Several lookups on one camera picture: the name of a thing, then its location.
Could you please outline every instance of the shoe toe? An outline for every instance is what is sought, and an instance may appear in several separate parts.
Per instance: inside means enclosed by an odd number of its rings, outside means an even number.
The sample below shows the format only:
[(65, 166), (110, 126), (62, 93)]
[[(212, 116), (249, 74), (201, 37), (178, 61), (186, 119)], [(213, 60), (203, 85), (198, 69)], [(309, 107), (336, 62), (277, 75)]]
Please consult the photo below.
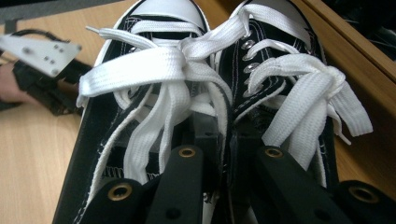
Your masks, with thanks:
[(133, 15), (173, 17), (206, 28), (199, 8), (190, 0), (147, 0), (136, 8)]

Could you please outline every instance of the canvas sneaker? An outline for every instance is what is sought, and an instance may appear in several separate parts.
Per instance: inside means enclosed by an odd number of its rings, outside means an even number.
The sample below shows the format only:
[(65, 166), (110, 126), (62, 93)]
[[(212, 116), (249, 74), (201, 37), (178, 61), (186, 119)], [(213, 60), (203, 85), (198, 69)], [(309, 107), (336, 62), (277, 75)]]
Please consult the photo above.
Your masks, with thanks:
[(183, 134), (178, 127), (193, 113), (214, 118), (219, 163), (226, 142), (232, 97), (210, 66), (218, 49), (190, 39), (180, 43), (209, 30), (197, 5), (139, 1), (114, 28), (88, 29), (106, 43), (79, 82), (78, 105), (85, 110), (55, 223), (79, 223), (110, 180), (143, 185), (161, 174)]
[(352, 136), (373, 127), (346, 76), (326, 65), (304, 15), (288, 0), (245, 1), (211, 33), (234, 41), (217, 54), (216, 67), (232, 89), (236, 129), (251, 124), (265, 145), (283, 147), (332, 188), (338, 180), (332, 133), (350, 144), (341, 120)]

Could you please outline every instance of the hole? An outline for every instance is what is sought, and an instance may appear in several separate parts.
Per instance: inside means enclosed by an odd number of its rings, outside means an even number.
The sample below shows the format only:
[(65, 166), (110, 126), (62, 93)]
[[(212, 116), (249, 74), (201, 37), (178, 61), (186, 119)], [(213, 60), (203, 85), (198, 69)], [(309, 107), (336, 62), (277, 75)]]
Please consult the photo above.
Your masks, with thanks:
[(107, 197), (111, 201), (122, 201), (132, 194), (132, 186), (127, 183), (120, 183), (108, 192)]
[(379, 198), (372, 193), (369, 189), (363, 187), (350, 187), (349, 193), (352, 194), (357, 200), (364, 203), (378, 203)]
[(265, 149), (265, 154), (272, 158), (281, 158), (283, 157), (283, 152), (277, 148), (267, 148)]
[(177, 208), (169, 208), (166, 210), (166, 217), (169, 219), (177, 219), (181, 216), (181, 212)]
[(244, 69), (244, 73), (248, 74), (254, 71), (260, 64), (259, 63), (251, 63)]
[(245, 62), (250, 61), (250, 60), (252, 60), (254, 57), (256, 57), (256, 55), (257, 55), (257, 53), (251, 55), (251, 57), (248, 57), (248, 55), (245, 55), (244, 57), (242, 57), (242, 61), (245, 61)]
[(248, 40), (241, 46), (241, 49), (251, 49), (255, 43), (254, 40)]
[(322, 209), (315, 209), (314, 214), (318, 219), (322, 221), (330, 221), (332, 219), (332, 217)]
[(195, 150), (189, 147), (185, 147), (178, 152), (178, 155), (184, 158), (193, 157), (195, 155)]

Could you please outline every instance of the white shoelace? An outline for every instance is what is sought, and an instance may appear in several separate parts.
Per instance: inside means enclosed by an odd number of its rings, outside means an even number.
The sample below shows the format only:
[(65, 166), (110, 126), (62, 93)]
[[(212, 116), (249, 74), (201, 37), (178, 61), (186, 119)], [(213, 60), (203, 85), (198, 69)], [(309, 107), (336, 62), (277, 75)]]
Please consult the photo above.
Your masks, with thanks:
[[(132, 32), (135, 30), (138, 32), (198, 31), (180, 22), (140, 22)], [(139, 86), (146, 84), (162, 83), (162, 85), (158, 97), (151, 94), (150, 88), (139, 106), (111, 134), (96, 167), (88, 202), (98, 190), (101, 174), (106, 167), (115, 140), (125, 126), (134, 119), (140, 119), (141, 122), (130, 137), (123, 170), (126, 178), (132, 178), (142, 184), (148, 181), (145, 169), (149, 162), (149, 151), (160, 131), (163, 131), (159, 152), (160, 173), (162, 173), (170, 152), (173, 127), (186, 119), (191, 111), (216, 116), (219, 132), (226, 134), (228, 123), (224, 99), (227, 98), (231, 102), (231, 90), (206, 64), (205, 59), (218, 51), (218, 48), (226, 48), (236, 40), (235, 38), (224, 41), (220, 38), (205, 41), (198, 37), (181, 41), (177, 47), (158, 47), (152, 41), (126, 31), (90, 29), (105, 39), (123, 41), (139, 48), (140, 51), (100, 64), (86, 74), (79, 83), (78, 105), (87, 104), (90, 97), (113, 91), (120, 107), (124, 108), (131, 103), (131, 99), (127, 97), (128, 91), (135, 91)], [(191, 98), (185, 84), (187, 80), (201, 82), (207, 92)], [(148, 111), (145, 105), (151, 106), (151, 109)]]

